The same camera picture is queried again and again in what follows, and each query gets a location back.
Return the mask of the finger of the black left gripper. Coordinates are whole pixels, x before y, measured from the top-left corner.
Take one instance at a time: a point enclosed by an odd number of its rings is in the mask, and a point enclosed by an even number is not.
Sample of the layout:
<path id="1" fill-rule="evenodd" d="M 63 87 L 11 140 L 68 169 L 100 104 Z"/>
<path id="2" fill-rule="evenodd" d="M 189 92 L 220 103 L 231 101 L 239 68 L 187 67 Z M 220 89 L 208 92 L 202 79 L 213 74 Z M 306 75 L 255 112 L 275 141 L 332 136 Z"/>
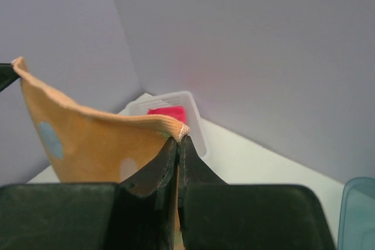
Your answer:
<path id="1" fill-rule="evenodd" d="M 8 88 L 19 78 L 20 76 L 14 71 L 11 63 L 0 64 L 0 92 Z"/>

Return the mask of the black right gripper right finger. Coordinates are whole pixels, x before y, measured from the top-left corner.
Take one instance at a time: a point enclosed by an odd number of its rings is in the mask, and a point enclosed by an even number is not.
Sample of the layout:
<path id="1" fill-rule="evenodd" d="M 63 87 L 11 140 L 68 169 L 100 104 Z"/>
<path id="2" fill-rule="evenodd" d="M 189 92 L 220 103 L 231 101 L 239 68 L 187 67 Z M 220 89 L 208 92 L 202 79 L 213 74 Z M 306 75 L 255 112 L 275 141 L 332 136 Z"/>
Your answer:
<path id="1" fill-rule="evenodd" d="M 179 145 L 178 215 L 186 249 L 335 249 L 315 193 L 296 184 L 228 184 Z"/>

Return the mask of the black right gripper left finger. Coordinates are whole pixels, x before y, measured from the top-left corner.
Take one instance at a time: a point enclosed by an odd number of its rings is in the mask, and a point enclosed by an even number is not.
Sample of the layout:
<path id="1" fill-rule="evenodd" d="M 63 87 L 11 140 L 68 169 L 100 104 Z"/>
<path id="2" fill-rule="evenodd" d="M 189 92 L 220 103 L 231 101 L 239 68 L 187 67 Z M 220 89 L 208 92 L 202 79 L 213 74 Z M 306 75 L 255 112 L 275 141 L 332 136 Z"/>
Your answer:
<path id="1" fill-rule="evenodd" d="M 122 183 L 1 187 L 1 248 L 172 249 L 177 148 L 168 139 Z"/>

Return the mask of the orange patterned towel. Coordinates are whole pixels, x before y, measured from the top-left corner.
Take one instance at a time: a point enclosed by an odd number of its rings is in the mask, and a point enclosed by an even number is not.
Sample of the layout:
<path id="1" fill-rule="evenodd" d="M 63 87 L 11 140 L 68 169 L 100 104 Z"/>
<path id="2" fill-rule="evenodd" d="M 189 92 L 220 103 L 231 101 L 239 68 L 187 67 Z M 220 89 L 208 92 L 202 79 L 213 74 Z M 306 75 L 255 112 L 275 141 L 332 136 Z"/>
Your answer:
<path id="1" fill-rule="evenodd" d="M 23 57 L 11 66 L 38 137 L 63 183 L 119 183 L 153 160 L 168 138 L 189 127 L 165 115 L 126 117 L 78 104 L 33 76 Z"/>

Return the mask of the pink towel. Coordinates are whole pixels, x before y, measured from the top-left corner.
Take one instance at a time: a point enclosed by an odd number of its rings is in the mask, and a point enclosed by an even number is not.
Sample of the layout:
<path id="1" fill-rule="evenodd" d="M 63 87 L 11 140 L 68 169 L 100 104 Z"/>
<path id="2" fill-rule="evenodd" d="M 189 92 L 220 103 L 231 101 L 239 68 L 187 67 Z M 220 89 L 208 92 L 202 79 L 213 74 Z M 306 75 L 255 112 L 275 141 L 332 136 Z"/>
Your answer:
<path id="1" fill-rule="evenodd" d="M 148 115 L 166 115 L 172 118 L 177 119 L 184 124 L 187 124 L 186 112 L 182 106 L 172 106 L 172 107 L 163 107 L 163 108 L 154 108 L 149 109 L 147 112 Z"/>

